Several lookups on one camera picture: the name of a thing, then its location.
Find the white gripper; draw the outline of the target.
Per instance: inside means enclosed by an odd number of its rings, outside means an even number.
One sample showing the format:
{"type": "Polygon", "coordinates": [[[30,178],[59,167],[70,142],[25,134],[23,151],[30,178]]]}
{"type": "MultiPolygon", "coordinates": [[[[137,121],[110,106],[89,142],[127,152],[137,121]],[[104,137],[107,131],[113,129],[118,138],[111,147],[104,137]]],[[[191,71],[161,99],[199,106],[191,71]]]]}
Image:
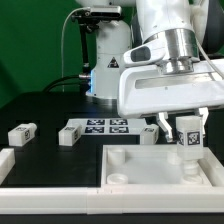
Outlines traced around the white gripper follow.
{"type": "Polygon", "coordinates": [[[156,66],[165,56],[158,44],[144,44],[123,55],[123,71],[119,80],[117,110],[123,118],[139,118],[157,114],[157,123],[166,140],[173,141],[168,113],[198,109],[202,134],[209,109],[224,107],[224,58],[193,65],[193,72],[164,75],[156,66]]]}

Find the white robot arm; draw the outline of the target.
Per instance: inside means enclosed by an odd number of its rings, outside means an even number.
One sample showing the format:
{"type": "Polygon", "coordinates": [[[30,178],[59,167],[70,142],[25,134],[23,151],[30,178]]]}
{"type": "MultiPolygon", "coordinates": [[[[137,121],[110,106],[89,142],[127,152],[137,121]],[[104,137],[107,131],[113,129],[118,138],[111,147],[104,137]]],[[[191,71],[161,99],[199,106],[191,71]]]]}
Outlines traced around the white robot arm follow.
{"type": "Polygon", "coordinates": [[[77,0],[91,12],[133,5],[133,48],[123,54],[118,113],[145,117],[224,105],[224,45],[219,0],[77,0]]]}

